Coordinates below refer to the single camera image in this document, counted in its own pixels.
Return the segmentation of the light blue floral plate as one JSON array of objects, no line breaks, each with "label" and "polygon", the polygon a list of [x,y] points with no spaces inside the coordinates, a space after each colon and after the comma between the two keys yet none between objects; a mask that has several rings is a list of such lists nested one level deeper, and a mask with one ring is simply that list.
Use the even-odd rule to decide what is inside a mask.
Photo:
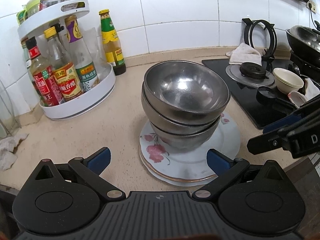
[{"label": "light blue floral plate", "polygon": [[174,186],[179,186],[179,187],[192,187],[192,186],[200,186],[200,185],[206,185],[213,181],[214,178],[209,178],[203,181],[198,181],[198,182],[185,182],[185,181],[174,181],[168,178],[164,178],[163,176],[158,175],[156,172],[152,171],[150,168],[147,167],[147,170],[150,174],[152,174],[155,178],[162,180],[168,184],[174,185]]},{"label": "light blue floral plate", "polygon": [[152,129],[144,125],[139,138],[140,151],[159,173],[180,179],[203,179],[215,174],[207,165],[206,154],[214,148],[234,159],[240,150],[240,132],[236,122],[224,111],[220,123],[205,143],[193,150],[179,150],[163,142]]}]

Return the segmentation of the steel bowl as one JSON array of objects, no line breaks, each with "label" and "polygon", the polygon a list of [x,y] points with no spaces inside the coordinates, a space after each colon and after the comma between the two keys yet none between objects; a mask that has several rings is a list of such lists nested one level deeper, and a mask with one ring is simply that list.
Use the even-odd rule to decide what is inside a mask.
[{"label": "steel bowl", "polygon": [[141,90],[141,103],[149,121],[153,123],[158,129],[171,134],[189,135],[200,133],[208,129],[210,126],[213,126],[213,124],[215,124],[221,118],[221,115],[219,115],[218,118],[204,125],[185,125],[172,121],[157,112],[149,103],[144,91],[144,83],[142,84]]},{"label": "steel bowl", "polygon": [[220,117],[218,117],[212,125],[208,128],[189,135],[178,135],[165,132],[158,127],[156,127],[153,123],[150,123],[154,132],[158,135],[158,137],[165,142],[166,144],[170,145],[171,147],[175,147],[178,149],[187,149],[191,150],[193,148],[197,148],[205,143],[210,137],[213,135],[215,130],[217,129],[220,122]]},{"label": "steel bowl", "polygon": [[215,120],[231,98],[227,84],[216,72],[191,61],[170,60],[151,66],[143,86],[158,113],[191,126]]}]

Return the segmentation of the white gold-rimmed floral plate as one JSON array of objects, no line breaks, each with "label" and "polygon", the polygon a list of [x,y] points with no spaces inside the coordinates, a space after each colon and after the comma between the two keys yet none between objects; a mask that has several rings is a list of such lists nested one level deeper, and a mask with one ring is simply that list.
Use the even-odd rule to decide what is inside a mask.
[{"label": "white gold-rimmed floral plate", "polygon": [[150,168],[152,171],[156,172],[158,175],[160,176],[163,176],[164,178],[168,178],[168,179],[171,179],[171,180],[174,180],[174,181],[185,181],[185,182],[198,182],[198,181],[203,181],[203,180],[206,180],[206,179],[209,179],[209,178],[214,178],[215,179],[217,178],[217,175],[216,174],[213,174],[211,176],[207,176],[203,179],[195,179],[195,180],[190,180],[190,179],[180,179],[180,178],[173,178],[173,177],[170,177],[170,176],[166,176],[162,173],[159,173],[157,172],[147,161],[146,161],[146,158],[143,156],[142,154],[142,151],[139,152],[139,157],[140,157],[140,160],[142,161],[142,163],[144,164],[144,166],[147,168]]}]

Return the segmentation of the stacked cream bowls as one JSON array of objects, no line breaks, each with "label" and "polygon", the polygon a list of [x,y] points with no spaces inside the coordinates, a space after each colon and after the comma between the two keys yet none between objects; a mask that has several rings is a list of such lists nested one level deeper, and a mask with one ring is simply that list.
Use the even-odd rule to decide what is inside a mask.
[{"label": "stacked cream bowls", "polygon": [[284,94],[298,91],[304,86],[303,79],[287,69],[274,68],[272,74],[274,75],[276,87]]}]

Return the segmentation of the black gas stove top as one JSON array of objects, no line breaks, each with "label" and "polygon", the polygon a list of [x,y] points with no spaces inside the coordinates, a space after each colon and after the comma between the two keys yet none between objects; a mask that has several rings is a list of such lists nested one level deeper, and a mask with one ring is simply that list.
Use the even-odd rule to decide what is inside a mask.
[{"label": "black gas stove top", "polygon": [[257,129],[264,129],[296,109],[287,95],[280,92],[276,86],[259,89],[233,80],[226,72],[227,59],[208,59],[202,60],[202,63],[224,79],[232,97]]}]

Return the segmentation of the stove burner with cap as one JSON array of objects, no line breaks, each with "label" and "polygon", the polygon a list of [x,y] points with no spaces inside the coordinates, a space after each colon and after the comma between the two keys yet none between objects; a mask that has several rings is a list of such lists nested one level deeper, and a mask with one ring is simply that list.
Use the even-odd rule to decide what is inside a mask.
[{"label": "stove burner with cap", "polygon": [[244,62],[240,65],[230,64],[226,67],[226,74],[232,80],[251,88],[274,85],[274,76],[264,67],[252,62]]}]

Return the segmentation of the white rotating condiment rack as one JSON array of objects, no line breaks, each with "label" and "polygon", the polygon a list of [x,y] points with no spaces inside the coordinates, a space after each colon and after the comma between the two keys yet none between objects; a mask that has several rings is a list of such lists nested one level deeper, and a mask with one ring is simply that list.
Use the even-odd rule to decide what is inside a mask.
[{"label": "white rotating condiment rack", "polygon": [[46,117],[79,116],[104,101],[116,83],[113,67],[99,57],[95,36],[80,30],[87,0],[56,3],[29,16],[18,28],[27,47],[27,68]]}]

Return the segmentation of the white cloth on stove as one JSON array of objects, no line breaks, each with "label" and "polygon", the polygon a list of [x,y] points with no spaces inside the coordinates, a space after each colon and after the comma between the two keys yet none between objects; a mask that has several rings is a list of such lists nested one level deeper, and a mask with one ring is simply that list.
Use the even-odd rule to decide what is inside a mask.
[{"label": "white cloth on stove", "polygon": [[229,58],[229,64],[241,65],[245,62],[262,65],[261,54],[256,49],[242,42],[234,50],[227,52],[226,56]]}]

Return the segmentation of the yellow label vinegar bottle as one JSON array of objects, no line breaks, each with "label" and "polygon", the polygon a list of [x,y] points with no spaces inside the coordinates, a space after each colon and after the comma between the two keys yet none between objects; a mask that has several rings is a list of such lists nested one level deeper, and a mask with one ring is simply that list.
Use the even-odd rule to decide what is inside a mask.
[{"label": "yellow label vinegar bottle", "polygon": [[49,61],[55,81],[65,101],[71,101],[83,94],[79,77],[68,51],[59,40],[55,27],[44,31],[48,42]]}]

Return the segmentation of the grey dish cloth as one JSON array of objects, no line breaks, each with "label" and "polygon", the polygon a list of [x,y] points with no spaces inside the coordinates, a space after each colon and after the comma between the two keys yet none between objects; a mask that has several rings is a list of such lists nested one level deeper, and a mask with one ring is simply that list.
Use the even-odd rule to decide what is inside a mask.
[{"label": "grey dish cloth", "polygon": [[13,137],[7,137],[1,140],[0,146],[0,170],[6,171],[12,167],[17,160],[17,156],[14,154],[15,149],[19,146],[21,141],[25,140],[28,134],[17,134]]}]

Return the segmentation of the black wok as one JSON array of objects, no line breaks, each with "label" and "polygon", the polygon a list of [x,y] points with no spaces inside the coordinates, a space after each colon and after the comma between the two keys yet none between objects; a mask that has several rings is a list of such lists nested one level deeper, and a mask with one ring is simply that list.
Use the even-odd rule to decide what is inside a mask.
[{"label": "black wok", "polygon": [[286,36],[295,55],[314,66],[319,64],[319,23],[317,21],[316,29],[295,25],[286,30]]}]

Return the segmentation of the glass pot lid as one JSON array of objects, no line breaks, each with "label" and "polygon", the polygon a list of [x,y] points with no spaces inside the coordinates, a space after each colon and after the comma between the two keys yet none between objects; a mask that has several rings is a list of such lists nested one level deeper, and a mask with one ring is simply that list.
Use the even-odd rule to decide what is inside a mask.
[{"label": "glass pot lid", "polygon": [[14,115],[10,96],[2,81],[0,81],[0,123],[1,139],[15,135],[20,128],[20,124]]}]

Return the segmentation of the red label soy sauce bottle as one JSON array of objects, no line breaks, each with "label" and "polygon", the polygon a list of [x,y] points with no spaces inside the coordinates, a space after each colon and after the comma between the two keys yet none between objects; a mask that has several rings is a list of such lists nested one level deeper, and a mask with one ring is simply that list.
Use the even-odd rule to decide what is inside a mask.
[{"label": "red label soy sauce bottle", "polygon": [[64,103],[65,100],[53,75],[52,65],[46,57],[41,55],[36,38],[34,36],[29,38],[25,44],[31,59],[30,72],[44,105],[52,107]]}]

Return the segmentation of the purple neck fish sauce bottle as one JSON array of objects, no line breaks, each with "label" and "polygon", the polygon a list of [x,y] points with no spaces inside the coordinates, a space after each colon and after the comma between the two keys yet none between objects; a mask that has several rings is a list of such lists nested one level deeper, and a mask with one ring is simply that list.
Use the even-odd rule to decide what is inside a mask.
[{"label": "purple neck fish sauce bottle", "polygon": [[91,90],[99,83],[97,71],[81,34],[75,15],[65,18],[67,38],[72,61],[84,92]]}]

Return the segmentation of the green cap yellow sauce bottle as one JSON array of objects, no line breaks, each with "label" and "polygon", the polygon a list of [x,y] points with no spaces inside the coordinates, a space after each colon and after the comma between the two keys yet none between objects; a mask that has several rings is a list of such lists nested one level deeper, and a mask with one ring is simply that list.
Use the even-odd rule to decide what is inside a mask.
[{"label": "green cap yellow sauce bottle", "polygon": [[110,11],[104,9],[99,11],[101,40],[106,61],[112,65],[115,75],[126,72],[120,39],[110,17]]}]

